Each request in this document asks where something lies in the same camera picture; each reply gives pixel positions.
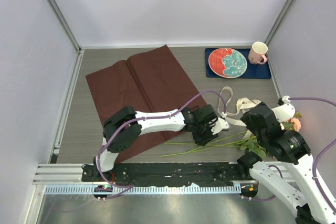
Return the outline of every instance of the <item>pink mug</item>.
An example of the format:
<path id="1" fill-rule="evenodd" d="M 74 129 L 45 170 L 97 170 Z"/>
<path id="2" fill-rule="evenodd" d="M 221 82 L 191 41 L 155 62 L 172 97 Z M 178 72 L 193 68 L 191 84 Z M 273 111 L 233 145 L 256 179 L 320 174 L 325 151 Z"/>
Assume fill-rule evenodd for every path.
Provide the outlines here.
<path id="1" fill-rule="evenodd" d="M 254 42 L 250 53 L 248 54 L 248 60 L 252 64 L 265 64 L 267 62 L 267 58 L 265 56 L 267 51 L 268 47 L 265 43 L 259 41 Z"/>

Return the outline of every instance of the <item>blue mat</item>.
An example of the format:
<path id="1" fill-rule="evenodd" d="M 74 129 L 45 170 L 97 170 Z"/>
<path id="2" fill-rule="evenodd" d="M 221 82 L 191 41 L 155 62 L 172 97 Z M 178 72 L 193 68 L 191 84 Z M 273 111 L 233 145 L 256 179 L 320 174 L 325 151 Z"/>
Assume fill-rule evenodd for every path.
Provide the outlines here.
<path id="1" fill-rule="evenodd" d="M 206 72 L 207 77 L 223 78 L 221 76 L 216 75 L 209 66 L 209 61 L 208 61 L 209 56 L 212 53 L 212 51 L 216 49 L 217 48 L 206 48 L 205 49 L 205 72 Z M 243 75 L 238 78 L 244 78 L 244 79 L 270 79 L 271 78 L 271 71 L 269 70 L 268 62 L 264 65 L 251 64 L 247 59 L 250 49 L 236 49 L 236 50 L 241 52 L 241 54 L 244 55 L 244 57 L 247 60 L 246 72 L 243 73 Z"/>

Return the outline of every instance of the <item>white cable tray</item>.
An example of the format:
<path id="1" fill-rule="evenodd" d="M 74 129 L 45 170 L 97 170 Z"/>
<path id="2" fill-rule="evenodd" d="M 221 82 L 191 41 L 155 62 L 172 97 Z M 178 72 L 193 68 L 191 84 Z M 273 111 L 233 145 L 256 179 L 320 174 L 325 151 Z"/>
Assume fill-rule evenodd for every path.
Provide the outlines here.
<path id="1" fill-rule="evenodd" d="M 87 195 L 93 194 L 97 185 L 47 185 L 45 195 Z M 123 188 L 113 188 L 112 193 L 94 193 L 95 195 L 113 195 Z M 166 195 L 166 194 L 240 194 L 240 184 L 233 186 L 200 187 L 196 184 L 182 187 L 133 187 L 125 195 Z"/>

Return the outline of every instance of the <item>green flower stem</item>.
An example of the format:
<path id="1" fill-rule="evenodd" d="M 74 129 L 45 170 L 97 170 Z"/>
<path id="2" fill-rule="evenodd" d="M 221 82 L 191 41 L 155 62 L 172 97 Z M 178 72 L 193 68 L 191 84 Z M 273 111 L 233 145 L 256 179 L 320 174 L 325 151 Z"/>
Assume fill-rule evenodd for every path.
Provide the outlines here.
<path id="1" fill-rule="evenodd" d="M 214 143 L 217 143 L 219 141 L 222 141 L 222 140 L 225 140 L 225 139 L 228 139 L 228 138 L 231 138 L 233 136 L 237 136 L 237 135 L 240 135 L 240 134 L 244 134 L 246 133 L 247 131 L 242 131 L 242 132 L 239 132 L 239 133 L 236 133 L 236 134 L 233 134 L 231 136 L 228 136 L 228 137 L 225 137 L 225 138 L 221 138 L 221 139 L 217 139 L 215 141 L 213 141 L 211 144 L 209 144 L 209 146 L 212 146 L 212 147 L 209 147 L 209 148 L 205 148 L 205 149 L 201 149 L 203 146 L 200 146 L 200 147 L 197 147 L 195 149 L 192 149 L 190 151 L 187 151 L 187 152 L 180 152 L 180 153 L 173 153 L 173 154 L 166 154 L 166 155 L 161 155 L 160 157 L 169 157 L 169 156 L 176 156 L 176 155 L 182 155 L 182 154 L 188 154 L 188 153 L 194 153 L 194 152 L 201 152 L 201 151 L 206 151 L 206 150 L 210 150 L 210 149 L 214 149 L 214 148 L 218 148 L 218 147 L 237 147 L 237 146 L 232 146 L 231 144 L 238 144 L 238 143 L 243 143 L 250 138 L 248 139 L 244 139 L 244 140 L 239 140 L 239 141 L 235 141 L 235 142 L 231 142 L 231 143 L 226 143 L 226 144 L 222 144 L 222 145 L 214 145 Z M 166 144 L 186 144 L 186 145 L 190 145 L 191 143 L 166 143 Z"/>

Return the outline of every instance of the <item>gray table surface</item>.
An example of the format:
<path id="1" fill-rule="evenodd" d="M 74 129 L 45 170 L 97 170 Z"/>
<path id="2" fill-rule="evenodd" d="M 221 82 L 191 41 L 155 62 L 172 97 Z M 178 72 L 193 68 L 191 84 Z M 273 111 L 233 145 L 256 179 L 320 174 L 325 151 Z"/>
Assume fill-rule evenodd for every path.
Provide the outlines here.
<path id="1" fill-rule="evenodd" d="M 277 95 L 272 80 L 257 79 L 224 79 L 207 78 L 204 66 L 205 47 L 171 48 L 174 56 L 184 68 L 199 91 L 213 89 L 220 91 L 224 86 L 233 89 L 234 97 L 227 110 L 236 112 L 236 101 L 239 98 L 258 99 L 271 108 L 276 106 Z M 119 60 L 151 50 L 151 48 L 97 49 L 86 50 L 73 95 L 67 125 L 58 156 L 58 163 L 92 163 L 102 143 L 102 126 L 93 103 L 93 99 L 85 79 L 85 75 L 113 65 Z M 229 98 L 229 92 L 223 94 Z M 217 108 L 218 97 L 213 94 L 203 95 L 205 101 Z M 233 126 L 229 132 L 220 134 L 222 137 L 243 131 L 243 127 Z M 240 140 L 241 136 L 224 140 L 223 143 Z M 170 142 L 193 143 L 190 133 L 182 134 Z M 125 162 L 225 162 L 236 161 L 243 151 L 233 147 L 219 147 L 208 151 L 160 157 L 160 155 L 179 153 L 192 150 L 195 145 L 161 144 Z"/>

